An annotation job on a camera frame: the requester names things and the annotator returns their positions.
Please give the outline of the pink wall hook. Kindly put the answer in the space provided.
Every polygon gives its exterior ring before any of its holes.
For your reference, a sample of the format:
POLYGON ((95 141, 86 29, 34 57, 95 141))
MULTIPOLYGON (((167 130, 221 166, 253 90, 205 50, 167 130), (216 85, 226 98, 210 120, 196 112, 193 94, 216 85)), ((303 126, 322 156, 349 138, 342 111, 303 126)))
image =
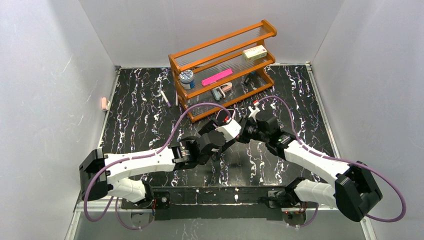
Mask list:
POLYGON ((110 109, 110 101, 106 97, 101 98, 101 109, 103 111, 108 111, 110 109))

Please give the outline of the pink and blue stapler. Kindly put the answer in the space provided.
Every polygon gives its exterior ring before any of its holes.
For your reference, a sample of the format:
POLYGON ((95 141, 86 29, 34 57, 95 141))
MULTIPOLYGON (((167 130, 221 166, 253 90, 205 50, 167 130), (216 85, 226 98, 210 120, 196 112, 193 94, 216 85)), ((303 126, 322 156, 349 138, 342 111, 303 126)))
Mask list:
POLYGON ((231 91, 233 88, 233 84, 228 82, 220 85, 219 87, 215 87, 211 90, 213 98, 219 102, 226 98, 226 93, 231 91))

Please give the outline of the orange wooden shelf rack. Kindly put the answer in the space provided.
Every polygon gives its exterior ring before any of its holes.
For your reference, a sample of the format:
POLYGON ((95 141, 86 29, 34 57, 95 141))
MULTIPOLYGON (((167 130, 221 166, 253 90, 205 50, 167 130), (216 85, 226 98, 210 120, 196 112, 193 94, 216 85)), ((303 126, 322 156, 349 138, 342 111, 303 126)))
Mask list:
POLYGON ((275 85, 266 67, 276 62, 268 52, 246 60, 243 52, 265 46, 277 29, 267 20, 168 56, 177 100, 184 110, 214 102, 229 107, 275 85))

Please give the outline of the blue lidded jar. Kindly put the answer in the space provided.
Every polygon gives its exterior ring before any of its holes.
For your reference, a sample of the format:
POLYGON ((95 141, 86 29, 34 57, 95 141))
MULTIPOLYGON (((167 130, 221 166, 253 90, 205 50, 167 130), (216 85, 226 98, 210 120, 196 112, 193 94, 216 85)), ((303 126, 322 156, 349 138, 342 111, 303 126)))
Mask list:
POLYGON ((194 72, 190 69, 182 71, 179 74, 180 84, 185 90, 191 90, 195 87, 194 72))

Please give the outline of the purple white pen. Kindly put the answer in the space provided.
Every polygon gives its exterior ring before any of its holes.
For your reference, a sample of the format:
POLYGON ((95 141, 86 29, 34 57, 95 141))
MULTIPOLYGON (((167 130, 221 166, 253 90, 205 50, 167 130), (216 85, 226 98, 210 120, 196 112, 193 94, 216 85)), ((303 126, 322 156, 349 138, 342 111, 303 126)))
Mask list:
POLYGON ((171 103, 169 102, 169 100, 168 100, 167 96, 165 95, 165 93, 164 93, 162 90, 160 90, 159 92, 160 92, 160 94, 161 94, 161 96, 162 96, 162 98, 163 98, 164 102, 166 103, 166 105, 167 105, 169 108, 171 108, 171 107, 172 107, 172 105, 171 105, 171 103))

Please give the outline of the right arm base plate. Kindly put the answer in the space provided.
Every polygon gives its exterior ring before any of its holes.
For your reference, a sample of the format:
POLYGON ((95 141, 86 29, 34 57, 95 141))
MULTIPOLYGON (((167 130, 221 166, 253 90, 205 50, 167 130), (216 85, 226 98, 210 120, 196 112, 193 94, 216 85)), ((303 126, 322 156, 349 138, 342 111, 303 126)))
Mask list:
POLYGON ((301 201, 292 187, 269 190, 265 196, 259 197, 257 202, 263 203, 271 209, 299 207, 299 212, 304 211, 308 207, 308 203, 301 201))

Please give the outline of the aluminium front frame rail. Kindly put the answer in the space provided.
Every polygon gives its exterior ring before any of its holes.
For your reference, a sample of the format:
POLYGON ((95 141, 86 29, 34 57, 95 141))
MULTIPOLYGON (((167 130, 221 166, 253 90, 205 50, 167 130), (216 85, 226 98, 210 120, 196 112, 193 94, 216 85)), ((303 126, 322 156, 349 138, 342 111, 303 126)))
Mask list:
POLYGON ((68 240, 374 240, 368 218, 354 222, 338 210, 307 203, 304 210, 260 201, 271 186, 155 187, 156 213, 125 200, 76 205, 68 240))

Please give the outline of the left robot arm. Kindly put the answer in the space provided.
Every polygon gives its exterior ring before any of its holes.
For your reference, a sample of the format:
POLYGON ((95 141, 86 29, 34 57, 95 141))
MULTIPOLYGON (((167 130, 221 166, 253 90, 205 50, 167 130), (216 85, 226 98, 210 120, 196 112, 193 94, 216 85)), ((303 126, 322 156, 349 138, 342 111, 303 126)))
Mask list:
POLYGON ((211 120, 200 131, 200 137, 191 136, 157 148, 127 154, 105 154, 102 148, 92 150, 79 166, 81 198, 94 201, 113 196, 136 203, 153 199, 148 183, 131 177, 155 172, 173 172, 205 165, 215 153, 221 153, 233 144, 240 125, 234 120, 219 126, 211 120))

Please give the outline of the pink flat bar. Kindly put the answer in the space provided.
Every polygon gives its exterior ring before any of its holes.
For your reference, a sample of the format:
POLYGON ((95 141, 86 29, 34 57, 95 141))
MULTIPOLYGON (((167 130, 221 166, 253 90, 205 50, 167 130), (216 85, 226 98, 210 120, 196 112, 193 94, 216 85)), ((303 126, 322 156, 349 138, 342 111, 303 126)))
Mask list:
POLYGON ((233 70, 231 68, 228 68, 228 69, 221 71, 217 74, 214 74, 214 75, 212 75, 208 78, 205 78, 204 80, 202 80, 201 83, 202 83, 203 86, 207 86, 207 85, 213 84, 213 83, 215 83, 215 82, 217 82, 221 79, 224 79, 224 78, 226 78, 226 77, 228 77, 232 74, 233 74, 233 70))

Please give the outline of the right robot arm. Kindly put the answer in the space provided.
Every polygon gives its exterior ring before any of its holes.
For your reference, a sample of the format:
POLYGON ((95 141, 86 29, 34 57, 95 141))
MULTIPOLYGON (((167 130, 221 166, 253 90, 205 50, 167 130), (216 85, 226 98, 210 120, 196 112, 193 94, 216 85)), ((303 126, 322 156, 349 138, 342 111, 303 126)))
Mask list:
POLYGON ((324 180, 312 182, 296 178, 285 187, 282 199, 286 203, 324 204, 359 222, 382 200, 383 194, 365 164, 360 161, 339 162, 328 159, 323 153, 305 149, 293 134, 279 127, 271 112, 260 111, 255 116, 244 116, 239 124, 238 142, 262 142, 274 156, 302 166, 324 180))

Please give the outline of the cream rectangular box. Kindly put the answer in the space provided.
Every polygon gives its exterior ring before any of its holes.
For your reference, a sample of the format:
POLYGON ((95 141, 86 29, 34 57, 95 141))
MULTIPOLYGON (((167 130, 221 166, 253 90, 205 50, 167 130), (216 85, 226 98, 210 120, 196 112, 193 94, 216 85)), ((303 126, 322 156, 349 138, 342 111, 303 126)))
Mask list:
POLYGON ((268 55, 267 49, 263 45, 257 45, 242 51, 242 56, 246 62, 252 62, 264 58, 268 55))

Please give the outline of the white marker pen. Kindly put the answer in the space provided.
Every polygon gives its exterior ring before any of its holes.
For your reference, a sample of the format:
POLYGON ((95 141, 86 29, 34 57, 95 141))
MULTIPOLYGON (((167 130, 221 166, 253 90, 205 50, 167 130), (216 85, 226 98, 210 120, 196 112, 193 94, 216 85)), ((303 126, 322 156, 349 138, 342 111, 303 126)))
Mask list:
POLYGON ((178 106, 178 105, 179 105, 179 95, 178 95, 178 92, 175 91, 175 106, 178 106))

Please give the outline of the small black clip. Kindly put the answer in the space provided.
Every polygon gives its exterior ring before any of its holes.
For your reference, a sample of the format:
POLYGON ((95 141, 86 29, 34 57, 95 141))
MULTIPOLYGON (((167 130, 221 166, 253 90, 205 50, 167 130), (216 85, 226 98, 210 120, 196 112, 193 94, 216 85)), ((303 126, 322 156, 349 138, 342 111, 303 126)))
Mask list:
POLYGON ((245 85, 248 85, 251 81, 252 81, 252 79, 254 78, 254 76, 255 76, 255 74, 254 73, 249 73, 245 78, 244 78, 244 80, 243 80, 243 83, 245 84, 245 85))

